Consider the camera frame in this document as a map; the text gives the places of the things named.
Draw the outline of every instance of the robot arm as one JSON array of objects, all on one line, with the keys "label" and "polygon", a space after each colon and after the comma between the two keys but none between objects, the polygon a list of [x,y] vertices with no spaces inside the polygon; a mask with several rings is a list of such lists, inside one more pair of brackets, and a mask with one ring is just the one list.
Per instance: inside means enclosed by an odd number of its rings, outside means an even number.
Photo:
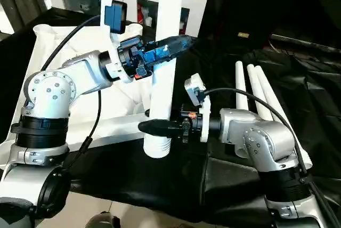
[{"label": "robot arm", "polygon": [[327,227],[315,195],[302,182],[294,137],[285,125],[240,109],[223,108],[219,119],[210,118],[210,99],[204,94],[200,76],[186,80],[185,89],[193,105],[200,107],[197,111],[184,115],[182,110],[176,121],[144,121],[139,129],[153,135],[182,137],[183,142],[195,134],[207,142],[210,131],[218,134],[222,143],[244,145],[264,188],[274,220],[272,227]]},{"label": "robot arm", "polygon": [[119,42],[117,34],[124,28],[115,28],[117,23],[108,16],[122,20],[125,5],[102,0],[101,6],[108,51],[86,53],[25,81],[27,105],[11,127],[17,138],[0,181],[0,227],[34,227],[65,205],[70,175],[61,164],[69,152],[65,142],[69,109],[79,96],[110,87],[115,80],[129,83],[150,76],[154,64],[176,58],[194,42],[187,35],[148,43],[135,36]]}]

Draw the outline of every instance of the white pvc pipe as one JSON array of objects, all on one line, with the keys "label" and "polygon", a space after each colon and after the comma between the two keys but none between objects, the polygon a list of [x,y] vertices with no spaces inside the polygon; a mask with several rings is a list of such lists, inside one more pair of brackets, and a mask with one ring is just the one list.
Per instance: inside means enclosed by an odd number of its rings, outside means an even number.
[{"label": "white pvc pipe", "polygon": [[[246,91],[243,63],[241,61],[236,62],[236,89]],[[249,110],[247,103],[247,97],[242,94],[236,94],[236,107],[237,109]]]},{"label": "white pvc pipe", "polygon": [[[289,124],[290,128],[292,128],[286,114],[284,113],[283,111],[283,108],[281,106],[281,104],[279,103],[269,81],[267,80],[267,77],[265,76],[265,73],[263,71],[263,69],[260,67],[260,66],[256,66],[255,67],[255,70],[256,70],[256,73],[257,73],[257,76],[258,76],[258,79],[259,79],[259,82],[261,83],[261,86],[262,86],[262,89],[263,89],[263,93],[265,95],[265,98],[266,98],[266,101],[267,103],[272,106],[285,120],[286,122]],[[278,122],[281,122],[277,116],[275,116],[273,113],[272,113],[272,117],[275,121],[278,121]],[[311,159],[308,155],[308,153],[302,148],[300,142],[298,141],[298,138],[296,136],[296,134],[294,134],[296,140],[297,140],[297,143],[298,143],[298,146],[299,146],[299,149],[302,153],[302,157],[303,157],[303,162],[304,162],[304,165],[307,169],[311,168],[313,166],[313,163],[311,162]]]},{"label": "white pvc pipe", "polygon": [[[246,91],[244,69],[243,63],[241,61],[236,62],[236,88],[242,91]],[[249,110],[247,97],[237,93],[236,107],[237,109]],[[234,145],[234,153],[240,158],[248,158],[248,153],[244,146],[244,143]]]},{"label": "white pvc pipe", "polygon": [[[247,72],[249,74],[249,79],[251,83],[252,93],[254,96],[266,102],[266,98],[264,96],[261,83],[258,80],[258,76],[253,64],[249,64],[247,67]],[[263,106],[262,104],[256,102],[256,108],[258,115],[264,120],[273,120],[271,112],[268,108]]]},{"label": "white pvc pipe", "polygon": [[[156,40],[179,34],[182,0],[159,0]],[[176,59],[154,66],[150,100],[150,119],[169,119],[171,115]],[[171,149],[171,139],[146,134],[144,152],[162,158]]]}]

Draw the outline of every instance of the white tube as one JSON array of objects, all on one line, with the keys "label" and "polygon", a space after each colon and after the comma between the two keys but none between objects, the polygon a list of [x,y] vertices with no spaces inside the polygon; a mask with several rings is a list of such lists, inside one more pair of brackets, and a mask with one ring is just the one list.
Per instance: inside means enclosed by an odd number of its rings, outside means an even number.
[{"label": "white tube", "polygon": [[[245,77],[243,63],[241,61],[236,62],[236,88],[242,91],[246,91]],[[236,107],[237,109],[249,110],[247,103],[247,97],[241,94],[236,94]],[[248,158],[248,153],[243,144],[234,145],[234,153],[240,158]]]},{"label": "white tube", "polygon": [[[257,76],[254,65],[249,64],[246,68],[247,68],[247,72],[249,74],[253,95],[256,96],[257,98],[263,100],[264,102],[266,102],[266,98],[264,96],[262,86],[258,80],[258,76]],[[263,106],[262,104],[260,104],[258,102],[256,102],[256,108],[257,108],[258,115],[262,119],[273,120],[271,112],[268,108],[266,108],[265,106]]]},{"label": "white tube", "polygon": [[[159,0],[156,40],[179,34],[182,0]],[[150,100],[150,119],[169,119],[171,115],[176,59],[154,66]],[[171,139],[144,136],[144,152],[153,158],[162,158],[171,149]]]},{"label": "white tube", "polygon": [[[267,80],[267,77],[265,76],[265,73],[263,71],[263,69],[260,67],[260,66],[256,66],[255,67],[255,70],[256,70],[256,73],[257,73],[257,76],[258,76],[258,79],[259,79],[259,82],[261,83],[261,86],[262,86],[262,89],[263,89],[263,93],[265,95],[265,98],[266,98],[266,101],[267,103],[272,106],[273,108],[275,108],[275,110],[281,115],[283,116],[283,118],[286,120],[286,122],[289,124],[290,128],[293,130],[286,114],[284,113],[283,111],[283,108],[281,106],[281,104],[279,103],[269,81]],[[278,122],[281,122],[277,116],[275,116],[273,113],[272,113],[272,117],[275,121],[278,121]],[[297,143],[298,143],[298,146],[299,146],[299,149],[301,151],[301,154],[302,154],[302,157],[303,157],[303,162],[304,162],[304,165],[307,169],[311,168],[313,166],[313,163],[311,162],[311,159],[308,155],[308,153],[302,148],[301,144],[299,143],[298,141],[298,138],[296,136],[296,134],[294,134],[296,140],[297,140]]]},{"label": "white tube", "polygon": [[[243,63],[241,61],[236,62],[236,89],[246,91]],[[247,103],[247,97],[242,94],[236,94],[236,107],[237,109],[249,110]]]}]

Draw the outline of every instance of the black fabric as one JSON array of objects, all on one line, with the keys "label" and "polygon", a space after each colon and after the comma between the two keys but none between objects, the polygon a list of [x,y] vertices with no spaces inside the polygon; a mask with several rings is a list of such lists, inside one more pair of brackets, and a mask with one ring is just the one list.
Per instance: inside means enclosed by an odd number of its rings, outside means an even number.
[{"label": "black fabric", "polygon": [[[6,62],[15,62],[11,79],[0,75],[6,82],[0,100],[7,105],[2,113],[2,140],[10,126],[33,49],[32,27],[39,23],[77,25],[86,18],[84,14],[52,9],[0,42],[3,67]],[[148,40],[154,37],[154,32],[147,27],[143,34]],[[237,60],[242,60],[245,67],[249,63],[260,64],[299,141],[310,154],[315,182],[340,217],[339,58],[303,59],[262,50],[240,56],[220,50],[212,41],[199,40],[194,48],[177,59],[173,108],[190,103],[183,84],[194,73],[200,73],[208,89],[233,87]],[[247,91],[251,92],[249,81]],[[218,116],[222,107],[234,108],[235,99],[234,94],[213,93],[212,116]],[[249,102],[249,106],[255,111],[254,103]],[[75,154],[70,153],[66,164]],[[170,154],[162,159],[146,156],[142,140],[89,149],[72,168],[71,174],[75,192],[145,206],[192,222],[204,220],[228,227],[264,227],[270,223],[263,200],[264,188],[256,170],[248,160],[234,155],[233,146],[222,144],[213,137],[207,144],[172,142]]]},{"label": "black fabric", "polygon": [[13,224],[27,216],[32,205],[28,200],[2,197],[0,199],[0,218],[8,224]]}]

